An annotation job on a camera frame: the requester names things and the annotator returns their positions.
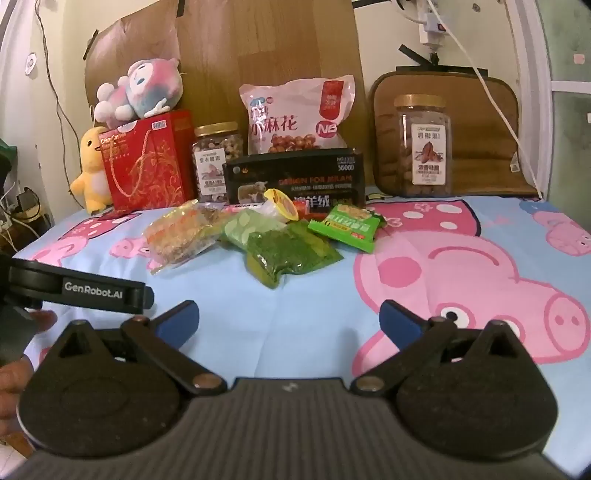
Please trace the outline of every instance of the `pink and blue plush toy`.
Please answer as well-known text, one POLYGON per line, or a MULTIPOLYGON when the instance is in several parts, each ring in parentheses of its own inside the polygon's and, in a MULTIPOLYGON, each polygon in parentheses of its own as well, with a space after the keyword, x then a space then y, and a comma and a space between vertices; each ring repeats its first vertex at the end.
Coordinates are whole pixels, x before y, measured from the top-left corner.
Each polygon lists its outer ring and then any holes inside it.
POLYGON ((117 82, 104 83, 96 92, 95 119, 110 129, 137 118, 148 118, 174 108, 183 95, 178 59, 135 62, 117 82))

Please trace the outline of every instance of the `black box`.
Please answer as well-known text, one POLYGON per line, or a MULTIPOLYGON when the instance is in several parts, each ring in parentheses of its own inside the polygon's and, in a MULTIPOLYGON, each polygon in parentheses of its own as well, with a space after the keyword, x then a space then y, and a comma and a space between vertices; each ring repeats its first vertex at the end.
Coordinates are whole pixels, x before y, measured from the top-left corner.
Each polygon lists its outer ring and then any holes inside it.
POLYGON ((231 204, 264 202, 266 189, 308 200, 311 213, 365 204, 363 155, 352 148, 248 155, 224 164, 223 172, 231 204))

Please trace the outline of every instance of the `brown cushion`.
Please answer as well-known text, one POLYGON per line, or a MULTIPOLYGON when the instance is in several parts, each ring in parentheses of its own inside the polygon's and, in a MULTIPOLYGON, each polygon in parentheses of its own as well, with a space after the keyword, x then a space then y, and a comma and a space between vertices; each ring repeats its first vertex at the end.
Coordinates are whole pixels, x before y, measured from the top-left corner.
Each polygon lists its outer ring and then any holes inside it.
MULTIPOLYGON (((511 88, 498 79, 486 84, 495 102, 518 132, 519 107, 511 88)), ((517 144, 488 100, 475 75, 464 73, 391 72, 372 86, 370 105, 375 128, 374 178, 385 193, 398 194, 398 114, 394 99, 408 93, 439 95, 452 120, 454 195, 531 195, 535 189, 521 172, 513 173, 511 159, 517 144)))

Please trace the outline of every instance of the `pink snack bag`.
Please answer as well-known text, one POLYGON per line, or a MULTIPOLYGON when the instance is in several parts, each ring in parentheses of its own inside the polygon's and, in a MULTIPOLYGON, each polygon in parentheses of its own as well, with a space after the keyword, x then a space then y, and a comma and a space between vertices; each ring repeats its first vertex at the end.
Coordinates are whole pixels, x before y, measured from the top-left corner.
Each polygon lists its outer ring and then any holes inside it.
POLYGON ((277 87, 242 85, 240 97, 249 116, 249 154, 347 146, 337 126, 355 100, 352 75, 277 87))

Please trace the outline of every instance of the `green snack packet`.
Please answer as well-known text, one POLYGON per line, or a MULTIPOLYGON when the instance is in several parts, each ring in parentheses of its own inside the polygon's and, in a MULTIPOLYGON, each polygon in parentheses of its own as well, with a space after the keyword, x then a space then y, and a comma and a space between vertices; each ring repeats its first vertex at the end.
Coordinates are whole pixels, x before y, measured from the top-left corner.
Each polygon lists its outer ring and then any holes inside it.
POLYGON ((264 233, 269 230, 283 230, 284 228, 284 223, 245 208, 224 225, 222 235, 224 240, 228 240, 238 248, 246 250, 246 243, 251 233, 264 233))
POLYGON ((326 240, 308 231, 305 220, 282 230, 250 233, 246 244, 247 269, 269 288, 276 288, 285 273, 309 273, 342 258, 326 240))
POLYGON ((375 232, 385 223, 377 213, 342 203, 322 222, 312 220, 308 228, 370 254, 374 251, 375 232))

